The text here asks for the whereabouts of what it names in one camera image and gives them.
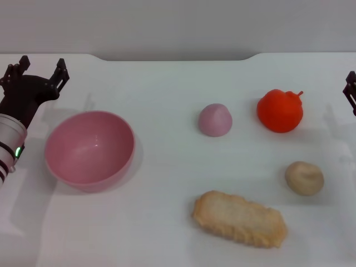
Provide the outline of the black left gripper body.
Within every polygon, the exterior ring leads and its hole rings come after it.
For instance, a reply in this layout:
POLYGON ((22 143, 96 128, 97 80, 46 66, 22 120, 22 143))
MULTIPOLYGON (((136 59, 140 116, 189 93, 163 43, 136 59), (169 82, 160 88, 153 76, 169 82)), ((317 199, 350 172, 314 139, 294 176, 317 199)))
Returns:
POLYGON ((60 78, 51 79, 23 75, 17 78, 1 78, 4 98, 1 101, 1 114, 18 120, 28 127, 39 106, 60 96, 60 78))

